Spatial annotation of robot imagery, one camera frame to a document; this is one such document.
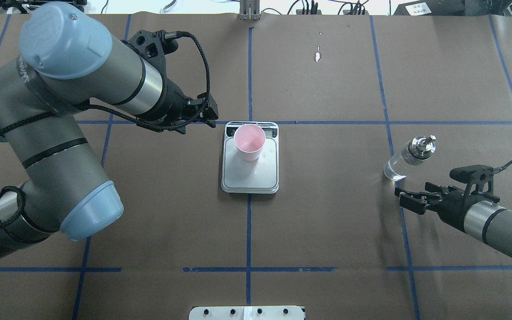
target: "bottle cap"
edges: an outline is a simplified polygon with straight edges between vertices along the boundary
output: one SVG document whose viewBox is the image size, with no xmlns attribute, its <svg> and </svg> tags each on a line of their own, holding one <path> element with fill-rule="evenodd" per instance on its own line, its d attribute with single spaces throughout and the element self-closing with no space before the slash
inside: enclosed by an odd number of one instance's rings
<svg viewBox="0 0 512 320">
<path fill-rule="evenodd" d="M 417 136 L 408 144 L 408 150 L 418 159 L 425 160 L 436 152 L 436 136 Z"/>
</svg>

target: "white mount plate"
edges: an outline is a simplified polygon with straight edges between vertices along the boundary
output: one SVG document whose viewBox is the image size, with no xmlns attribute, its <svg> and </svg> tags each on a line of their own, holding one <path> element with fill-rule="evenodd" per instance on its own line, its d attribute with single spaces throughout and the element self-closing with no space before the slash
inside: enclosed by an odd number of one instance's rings
<svg viewBox="0 0 512 320">
<path fill-rule="evenodd" d="M 305 320 L 304 310 L 299 306 L 195 307 L 189 320 Z"/>
</svg>

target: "robotic arm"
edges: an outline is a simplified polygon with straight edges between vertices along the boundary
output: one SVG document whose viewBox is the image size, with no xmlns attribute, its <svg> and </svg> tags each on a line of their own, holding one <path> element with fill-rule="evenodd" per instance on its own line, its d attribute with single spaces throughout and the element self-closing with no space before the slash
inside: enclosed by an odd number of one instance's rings
<svg viewBox="0 0 512 320">
<path fill-rule="evenodd" d="M 207 92 L 197 99 L 165 71 L 165 54 L 183 36 L 195 41 L 205 63 Z M 156 132 L 184 134 L 193 121 L 216 127 L 207 61 L 188 32 L 142 30 L 120 42 L 74 6 L 53 2 L 23 26 L 20 53 L 0 68 L 0 141 L 11 145 L 30 180 L 0 190 L 0 258 L 59 230 L 84 239 L 122 215 L 116 188 L 74 114 L 101 109 Z M 91 97 L 134 117 L 89 105 Z"/>
<path fill-rule="evenodd" d="M 449 176 L 466 184 L 464 190 L 455 186 L 437 186 L 426 182 L 426 192 L 410 192 L 397 187 L 400 206 L 423 215 L 437 212 L 440 220 L 478 241 L 512 258 L 512 210 L 498 205 L 493 194 L 493 176 L 512 164 L 500 168 L 475 165 L 454 168 Z"/>
</svg>

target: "scale platform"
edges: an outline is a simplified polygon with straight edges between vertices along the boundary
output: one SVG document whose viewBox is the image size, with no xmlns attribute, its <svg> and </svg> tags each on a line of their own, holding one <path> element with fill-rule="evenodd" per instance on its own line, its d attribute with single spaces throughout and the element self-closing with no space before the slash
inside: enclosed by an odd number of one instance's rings
<svg viewBox="0 0 512 320">
<path fill-rule="evenodd" d="M 234 131 L 243 124 L 252 123 L 264 129 L 274 128 L 267 134 L 260 157 L 246 161 L 238 155 L 234 145 Z M 279 187 L 278 125 L 273 122 L 229 122 L 226 125 L 221 187 L 225 192 L 244 194 L 274 194 Z"/>
</svg>

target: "metal bracket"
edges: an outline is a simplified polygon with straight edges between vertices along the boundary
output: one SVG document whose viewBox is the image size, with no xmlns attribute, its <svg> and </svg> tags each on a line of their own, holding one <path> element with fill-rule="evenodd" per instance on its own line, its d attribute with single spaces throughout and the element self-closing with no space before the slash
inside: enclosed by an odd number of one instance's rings
<svg viewBox="0 0 512 320">
<path fill-rule="evenodd" d="M 260 0 L 240 0 L 240 20 L 260 20 Z"/>
<path fill-rule="evenodd" d="M 194 307 L 189 320 L 305 320 L 303 306 L 213 306 Z"/>
</svg>

